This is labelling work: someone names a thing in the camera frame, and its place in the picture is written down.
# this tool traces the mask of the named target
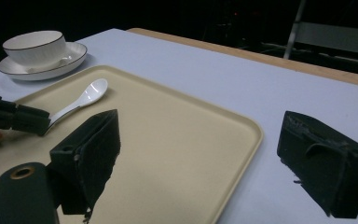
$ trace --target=table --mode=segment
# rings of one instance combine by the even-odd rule
[[[315,117],[358,142],[358,75],[134,28],[78,40],[76,70],[44,81],[0,73],[0,95],[17,100],[85,68],[107,64],[256,120],[265,138],[219,223],[358,223],[327,217],[276,154],[286,110]]]

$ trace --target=white saucer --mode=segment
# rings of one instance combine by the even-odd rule
[[[68,73],[83,63],[86,59],[86,46],[78,43],[67,42],[67,56],[60,60],[60,63],[50,69],[35,71],[32,68],[26,68],[19,65],[9,57],[0,62],[0,72],[7,74],[9,77],[18,80],[44,80],[48,78],[58,77]]]

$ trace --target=spoon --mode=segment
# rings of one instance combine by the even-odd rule
[[[83,91],[83,93],[77,98],[77,100],[73,101],[64,109],[57,112],[55,115],[50,117],[50,124],[48,126],[48,130],[64,115],[69,112],[76,110],[80,107],[91,105],[97,102],[107,90],[107,81],[104,78],[97,79],[93,81],[88,87]]]

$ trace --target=black plastic part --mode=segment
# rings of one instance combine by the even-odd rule
[[[0,97],[0,129],[43,135],[50,124],[49,112],[26,105],[3,101]]]
[[[317,119],[286,111],[278,156],[328,216],[357,218],[358,143]]]
[[[24,163],[0,176],[1,223],[59,223],[45,165]]]
[[[53,192],[64,214],[90,216],[119,152],[116,110],[92,116],[50,151]]]

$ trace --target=white cup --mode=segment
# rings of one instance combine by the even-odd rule
[[[66,55],[66,42],[59,31],[38,31],[10,38],[3,44],[7,56],[27,68],[55,67]]]

